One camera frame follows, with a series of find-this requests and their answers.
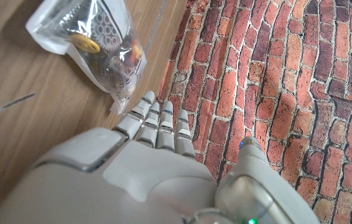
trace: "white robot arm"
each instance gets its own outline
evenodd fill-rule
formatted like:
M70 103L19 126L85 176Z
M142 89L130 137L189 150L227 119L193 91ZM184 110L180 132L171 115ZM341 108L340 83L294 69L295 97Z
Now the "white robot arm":
M187 112L174 127L172 108L149 91L113 130L54 147L0 206L0 223L318 223L253 137L217 186L195 160Z

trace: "plastic bag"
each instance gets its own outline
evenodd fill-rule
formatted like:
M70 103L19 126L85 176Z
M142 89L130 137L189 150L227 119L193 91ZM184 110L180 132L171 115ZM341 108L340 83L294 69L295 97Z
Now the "plastic bag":
M44 0L25 25L49 52L71 56L122 113L146 66L122 0Z

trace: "green led light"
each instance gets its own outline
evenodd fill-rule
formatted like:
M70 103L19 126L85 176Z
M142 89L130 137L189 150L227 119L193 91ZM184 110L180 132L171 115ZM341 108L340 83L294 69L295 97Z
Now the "green led light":
M250 221L248 221L248 224L257 224L257 220L256 219L251 219Z

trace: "wooden table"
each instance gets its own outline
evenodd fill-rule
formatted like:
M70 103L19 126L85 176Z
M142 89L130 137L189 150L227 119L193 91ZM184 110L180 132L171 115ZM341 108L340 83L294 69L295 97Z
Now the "wooden table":
M186 1L126 0L143 49L151 39L129 106L147 90L158 93ZM0 201L51 147L96 126L112 128L120 118L109 112L110 95L69 56L46 52L27 33L40 2L0 1Z

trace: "brick wall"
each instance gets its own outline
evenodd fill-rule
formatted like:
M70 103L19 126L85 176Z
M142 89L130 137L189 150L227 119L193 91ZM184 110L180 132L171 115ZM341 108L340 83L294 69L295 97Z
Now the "brick wall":
M159 101L218 181L247 135L323 223L352 216L352 1L188 1Z

